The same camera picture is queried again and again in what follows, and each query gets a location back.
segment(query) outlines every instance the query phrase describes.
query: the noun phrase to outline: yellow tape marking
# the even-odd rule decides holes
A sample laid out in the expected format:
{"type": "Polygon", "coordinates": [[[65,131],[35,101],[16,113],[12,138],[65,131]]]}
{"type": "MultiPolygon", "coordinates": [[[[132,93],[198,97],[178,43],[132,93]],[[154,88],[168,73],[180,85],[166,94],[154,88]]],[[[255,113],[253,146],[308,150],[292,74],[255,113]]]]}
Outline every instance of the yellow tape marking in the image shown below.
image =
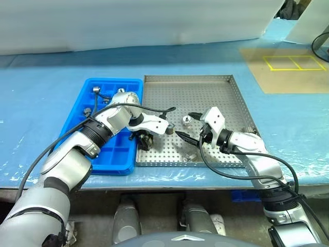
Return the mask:
{"type": "Polygon", "coordinates": [[[314,56],[311,55],[300,55],[300,56],[263,56],[263,59],[267,66],[270,68],[271,71],[310,71],[310,70],[324,70],[327,71],[327,69],[317,61],[314,56]],[[289,58],[294,65],[297,68],[273,68],[272,65],[269,63],[267,58],[289,58]],[[313,61],[315,61],[320,68],[302,68],[293,58],[311,58],[313,61]]]}

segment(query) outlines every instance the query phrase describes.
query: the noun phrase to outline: small metal cylinder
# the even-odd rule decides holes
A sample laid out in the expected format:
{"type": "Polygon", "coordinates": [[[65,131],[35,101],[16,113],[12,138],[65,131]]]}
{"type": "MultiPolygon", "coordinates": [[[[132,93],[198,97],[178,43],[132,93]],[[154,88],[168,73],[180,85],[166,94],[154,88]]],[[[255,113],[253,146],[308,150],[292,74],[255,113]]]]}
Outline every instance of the small metal cylinder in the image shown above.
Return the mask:
{"type": "Polygon", "coordinates": [[[166,128],[166,134],[172,135],[175,132],[175,125],[173,123],[169,123],[168,127],[166,128]]]}
{"type": "Polygon", "coordinates": [[[182,118],[181,122],[184,126],[190,126],[192,122],[192,118],[189,115],[186,115],[182,118]]]}

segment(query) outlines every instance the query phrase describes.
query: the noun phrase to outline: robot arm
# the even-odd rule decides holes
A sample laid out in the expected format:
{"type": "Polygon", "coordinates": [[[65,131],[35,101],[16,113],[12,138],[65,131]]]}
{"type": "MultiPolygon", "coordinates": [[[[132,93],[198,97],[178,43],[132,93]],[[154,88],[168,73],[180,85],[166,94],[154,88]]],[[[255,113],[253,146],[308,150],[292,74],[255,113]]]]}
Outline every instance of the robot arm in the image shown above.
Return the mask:
{"type": "MultiPolygon", "coordinates": [[[[111,104],[140,105],[135,93],[119,90],[111,104]]],[[[2,246],[46,247],[65,244],[72,191],[87,180],[92,165],[86,156],[95,158],[101,147],[127,127],[131,131],[146,130],[164,134],[168,122],[147,115],[141,108],[121,105],[108,107],[86,122],[48,156],[38,182],[16,202],[2,225],[2,246]]]]}
{"type": "MultiPolygon", "coordinates": [[[[253,152],[268,154],[263,140],[253,133],[233,132],[225,129],[225,119],[217,107],[204,114],[189,114],[205,124],[200,137],[212,147],[219,146],[224,153],[253,152]]],[[[197,140],[183,132],[176,132],[183,140],[197,146],[197,140]]],[[[264,156],[238,155],[249,176],[273,176],[286,184],[279,163],[264,156]]],[[[264,213],[273,226],[268,230],[274,246],[303,246],[321,243],[302,205],[294,195],[284,190],[275,180],[251,180],[264,205],[264,213]]]]}

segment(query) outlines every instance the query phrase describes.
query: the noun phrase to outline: bolt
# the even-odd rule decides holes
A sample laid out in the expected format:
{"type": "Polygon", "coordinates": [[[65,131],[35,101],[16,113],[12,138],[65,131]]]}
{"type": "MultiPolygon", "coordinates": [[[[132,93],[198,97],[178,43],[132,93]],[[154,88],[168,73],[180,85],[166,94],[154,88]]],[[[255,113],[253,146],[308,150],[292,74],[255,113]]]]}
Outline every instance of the bolt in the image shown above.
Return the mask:
{"type": "Polygon", "coordinates": [[[93,92],[94,92],[95,94],[98,94],[100,91],[101,91],[101,88],[100,88],[99,86],[94,86],[94,87],[93,87],[93,92]]]}
{"type": "Polygon", "coordinates": [[[190,126],[191,125],[191,122],[192,122],[192,119],[189,115],[187,116],[184,116],[183,119],[182,119],[182,124],[184,126],[190,126]]]}

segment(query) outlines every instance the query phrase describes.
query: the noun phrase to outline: black cable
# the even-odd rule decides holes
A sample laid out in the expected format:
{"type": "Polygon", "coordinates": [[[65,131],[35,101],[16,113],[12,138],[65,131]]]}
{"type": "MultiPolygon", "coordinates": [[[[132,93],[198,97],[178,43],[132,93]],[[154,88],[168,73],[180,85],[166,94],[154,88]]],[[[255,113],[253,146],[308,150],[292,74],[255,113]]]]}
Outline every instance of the black cable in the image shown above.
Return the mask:
{"type": "Polygon", "coordinates": [[[286,187],[286,184],[283,183],[280,179],[273,177],[273,176],[253,176],[253,177],[243,177],[243,176],[235,176],[235,175],[231,175],[231,174],[227,174],[227,173],[223,173],[221,171],[218,171],[217,169],[215,169],[212,165],[209,164],[209,162],[206,160],[204,151],[202,149],[202,138],[200,137],[199,139],[199,149],[200,149],[200,154],[201,154],[201,158],[204,161],[204,163],[206,164],[206,166],[212,170],[213,172],[217,173],[218,175],[224,176],[226,178],[229,179],[237,179],[237,180],[256,180],[256,179],[270,179],[270,180],[275,180],[277,181],[282,187],[286,187]]]}
{"type": "Polygon", "coordinates": [[[295,192],[298,193],[299,191],[299,182],[298,182],[298,177],[297,174],[295,172],[295,170],[293,169],[293,167],[286,161],[284,161],[281,158],[275,157],[273,155],[267,154],[267,153],[253,153],[253,152],[230,152],[231,154],[235,154],[235,155],[255,155],[255,156],[263,156],[263,157],[268,157],[268,158],[272,158],[276,161],[281,162],[283,165],[285,165],[290,172],[292,173],[293,177],[294,177],[294,182],[295,182],[295,192]]]}
{"type": "MultiPolygon", "coordinates": [[[[93,114],[93,116],[97,116],[98,114],[106,111],[107,109],[110,109],[110,108],[114,108],[114,107],[118,107],[118,106],[121,106],[121,105],[125,105],[125,106],[131,106],[131,107],[137,107],[137,108],[142,108],[142,109],[145,109],[145,110],[149,110],[149,111],[153,111],[153,112],[172,112],[172,111],[175,111],[176,110],[176,107],[171,107],[167,110],[157,110],[157,109],[153,109],[153,108],[149,108],[149,107],[143,107],[141,105],[138,105],[138,104],[130,104],[130,103],[118,103],[118,104],[111,104],[111,105],[108,105],[106,107],[104,107],[103,109],[100,109],[99,111],[95,112],[93,114]]],[[[82,122],[80,122],[79,124],[77,124],[76,126],[74,126],[72,129],[70,129],[69,131],[67,131],[64,135],[62,135],[61,137],[59,137],[57,140],[55,140],[52,144],[50,144],[36,159],[35,161],[31,164],[31,166],[29,167],[29,169],[27,170],[27,172],[25,173],[21,183],[20,183],[20,186],[19,186],[19,189],[17,191],[17,194],[16,194],[16,199],[15,201],[17,202],[18,199],[21,197],[22,193],[23,193],[23,189],[24,189],[24,186],[25,186],[25,183],[28,179],[28,177],[30,176],[32,170],[35,168],[35,166],[37,165],[37,163],[42,159],[42,157],[49,151],[49,150],[53,150],[54,147],[63,139],[65,138],[66,136],[68,136],[69,134],[75,132],[76,130],[80,129],[87,121],[89,120],[92,120],[90,117],[83,120],[82,122]]]]}
{"type": "Polygon", "coordinates": [[[93,109],[92,115],[94,115],[94,113],[97,111],[98,95],[99,95],[99,94],[96,94],[96,93],[95,93],[95,104],[94,104],[94,109],[93,109]]]}
{"type": "Polygon", "coordinates": [[[103,99],[108,99],[108,100],[111,100],[111,97],[108,97],[108,96],[105,96],[105,95],[102,95],[100,93],[98,93],[99,97],[103,98],[103,99]]]}
{"type": "Polygon", "coordinates": [[[176,107],[170,107],[166,110],[157,110],[157,109],[153,109],[150,107],[144,107],[142,105],[139,104],[130,104],[130,103],[117,103],[117,104],[109,104],[106,107],[100,109],[98,112],[96,112],[93,116],[97,116],[98,114],[106,111],[109,108],[114,108],[114,107],[119,107],[119,106],[127,106],[127,107],[137,107],[137,108],[142,108],[144,110],[148,110],[148,111],[152,111],[152,112],[172,112],[176,110],[176,107]]]}
{"type": "Polygon", "coordinates": [[[69,134],[75,132],[76,130],[80,129],[82,127],[82,125],[84,123],[86,123],[87,121],[89,121],[89,118],[83,120],[82,122],[80,122],[79,124],[77,124],[76,126],[74,126],[72,129],[70,129],[69,131],[67,131],[64,135],[62,135],[61,137],[59,137],[57,140],[55,140],[52,144],[50,144],[36,159],[35,161],[31,164],[31,166],[29,167],[29,169],[27,170],[27,172],[25,173],[21,184],[19,186],[19,189],[17,191],[16,194],[16,199],[15,201],[17,202],[18,199],[21,197],[22,193],[23,193],[23,189],[25,186],[25,183],[28,179],[28,177],[30,176],[32,170],[34,169],[34,167],[37,165],[37,163],[42,159],[42,157],[53,147],[55,147],[57,145],[57,143],[59,143],[63,138],[65,138],[66,136],[68,136],[69,134]]]}
{"type": "Polygon", "coordinates": [[[319,59],[321,59],[321,60],[327,62],[327,63],[329,63],[329,60],[328,60],[328,59],[321,57],[320,55],[318,55],[318,54],[315,52],[315,50],[314,50],[314,43],[315,43],[316,40],[317,40],[318,38],[320,38],[321,36],[323,36],[323,35],[328,35],[328,34],[329,34],[329,32],[324,32],[324,33],[320,34],[319,36],[317,36],[317,37],[313,40],[312,45],[310,46],[310,48],[312,49],[312,52],[314,53],[314,55],[317,56],[319,59]]]}

